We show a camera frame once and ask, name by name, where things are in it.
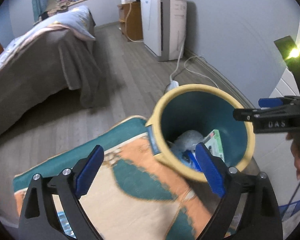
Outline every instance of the yellow rim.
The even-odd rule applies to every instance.
[[[213,95],[216,95],[218,97],[221,97],[225,101],[227,101],[229,104],[231,104],[234,108],[243,108],[243,106],[234,99],[231,95],[227,94],[226,92],[210,87],[207,85],[200,85],[200,84],[190,84],[190,85],[184,85],[177,87],[165,95],[163,95],[162,98],[158,101],[156,104],[153,114],[146,123],[146,126],[152,125],[153,134],[155,136],[155,140],[157,143],[157,146],[161,153],[155,155],[155,158],[167,165],[173,168],[175,171],[179,172],[183,176],[194,179],[197,181],[203,181],[207,182],[207,179],[205,175],[202,172],[195,171],[185,165],[183,165],[176,157],[175,155],[170,151],[168,145],[166,144],[162,132],[161,132],[161,116],[164,108],[166,105],[175,97],[191,91],[202,91],[202,92],[208,92]],[[254,147],[255,147],[255,135],[253,133],[253,127],[252,123],[250,122],[244,122],[246,129],[247,129],[247,135],[248,135],[248,141],[247,141],[247,149],[245,151],[245,154],[242,158],[242,160],[236,165],[236,168],[239,171],[242,171],[250,162]]]

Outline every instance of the cabinet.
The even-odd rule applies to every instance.
[[[130,9],[130,4],[119,4],[119,23],[122,34],[129,36],[134,41],[142,40],[142,21],[140,2],[131,4],[131,12],[126,22],[126,17]]]

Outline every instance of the laminate floor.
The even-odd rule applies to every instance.
[[[176,67],[176,60],[157,62],[142,43],[127,42],[117,25],[96,28],[95,34],[94,53],[104,71],[98,105],[84,109],[79,91],[63,90],[27,111],[0,136],[0,210],[13,223],[18,223],[12,190],[16,174],[97,137],[130,115],[148,118]],[[180,85],[213,85],[210,80],[183,71],[183,62],[176,77]],[[203,73],[197,64],[190,63],[189,68]],[[207,191],[208,187],[202,191],[202,198],[212,194]],[[211,211],[217,203],[206,199]]]

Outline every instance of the blue gripper pad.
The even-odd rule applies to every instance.
[[[260,98],[258,101],[260,107],[282,106],[283,102],[280,98]]]
[[[226,193],[225,187],[223,185],[224,179],[218,168],[212,161],[212,158],[219,157],[212,156],[208,148],[203,143],[198,143],[195,147],[195,158],[197,159],[198,164],[200,165],[204,175],[206,176],[212,192],[222,198]]]
[[[89,159],[81,172],[76,176],[75,180],[76,188],[74,194],[78,199],[88,193],[89,188],[103,163],[104,157],[105,154],[100,145],[97,145],[87,157]]]

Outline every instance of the led light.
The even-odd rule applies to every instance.
[[[293,49],[290,52],[288,59],[292,57],[299,57],[299,55],[300,55],[300,51],[298,49]]]

